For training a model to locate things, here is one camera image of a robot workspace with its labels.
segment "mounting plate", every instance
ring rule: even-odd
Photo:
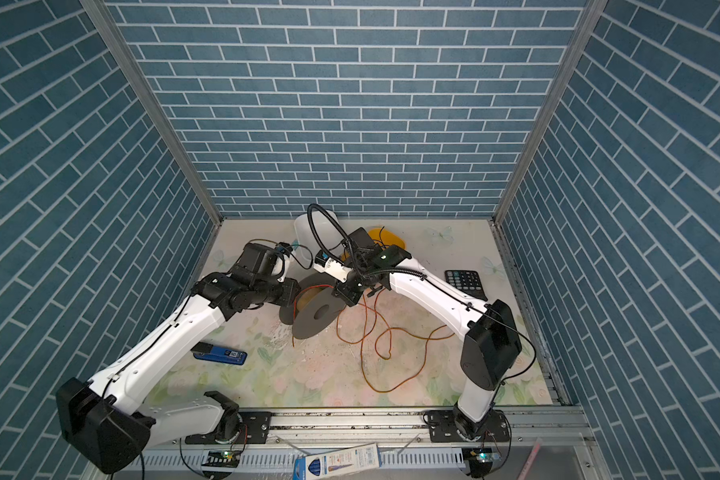
[[[450,410],[427,410],[424,414],[426,423],[429,425],[429,440],[432,443],[470,442],[462,437],[454,423],[454,414]],[[485,416],[486,427],[488,428],[487,439],[496,442],[509,441],[509,426],[504,418],[491,410]]]
[[[245,433],[246,427],[248,428],[247,443],[266,443],[266,438],[269,435],[269,421],[272,419],[270,412],[240,412],[240,418],[242,419],[241,432]],[[184,439],[184,443],[187,445],[225,445],[216,443],[212,433],[188,436]],[[242,439],[236,439],[232,445],[241,446]]]

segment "brick wallpaper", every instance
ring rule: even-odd
[[[107,2],[225,216],[488,217],[584,0],[231,3]]]
[[[210,223],[77,0],[0,0],[0,479],[67,478],[58,385],[179,299]]]
[[[505,225],[615,478],[720,478],[720,2],[610,0]]]

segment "table surface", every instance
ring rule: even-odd
[[[517,301],[507,281],[498,249],[486,220],[340,220],[347,232],[362,226],[386,226],[406,243],[433,274],[445,270],[477,270],[488,301],[506,302],[525,332]],[[226,220],[202,269],[201,276],[226,271],[235,262],[243,245],[253,238],[292,241],[296,238],[292,220]],[[288,275],[300,280],[309,274],[296,267]],[[416,302],[397,293],[384,291],[371,298],[376,311],[391,326],[400,326],[426,337],[443,325]],[[365,323],[362,305],[347,308],[341,314],[338,333],[347,340],[359,340]],[[371,312],[368,329],[373,324]],[[390,389],[410,377],[424,361],[425,341],[396,331],[392,339],[392,359],[382,360],[374,351],[374,341],[384,331],[377,321],[366,337],[362,358],[365,373],[378,390]],[[447,327],[435,336],[450,334]],[[389,352],[389,334],[378,341],[381,354]],[[243,366],[195,360],[187,354],[148,395],[148,406],[166,406],[219,390],[250,408],[320,406],[440,406],[452,405],[464,388],[461,371],[461,341],[452,336],[430,341],[426,364],[416,378],[389,393],[377,393],[368,387],[360,370],[360,344],[348,345],[337,337],[336,322],[307,340],[292,344],[291,327],[278,319],[278,307],[263,308],[235,315],[224,327],[211,333],[206,341],[248,352]],[[531,359],[530,347],[523,351],[509,373],[522,370]],[[498,394],[499,405],[544,405],[551,398],[538,364],[508,381]]]

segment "calculator keypad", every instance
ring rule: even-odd
[[[456,290],[460,290],[474,298],[488,301],[485,292],[483,292],[483,284],[480,282],[478,272],[474,270],[446,270],[445,279],[449,284],[456,287]]]

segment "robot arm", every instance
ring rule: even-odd
[[[481,305],[429,273],[405,250],[375,245],[364,229],[342,233],[350,264],[322,250],[314,263],[317,271],[337,279],[333,295],[354,306],[367,288],[381,283],[448,325],[464,341],[461,367],[468,377],[454,406],[456,423],[466,438],[482,435],[493,390],[520,352],[509,307],[499,300]],[[181,307],[131,351],[87,382],[68,380],[57,392],[62,436],[104,473],[121,470],[147,446],[181,436],[213,432],[218,442],[233,440],[240,433],[239,407],[219,392],[206,392],[207,398],[176,408],[146,414],[139,408],[182,356],[233,315],[264,302],[291,306],[300,290],[286,276],[291,261],[288,244],[247,244],[228,272],[197,282]]]

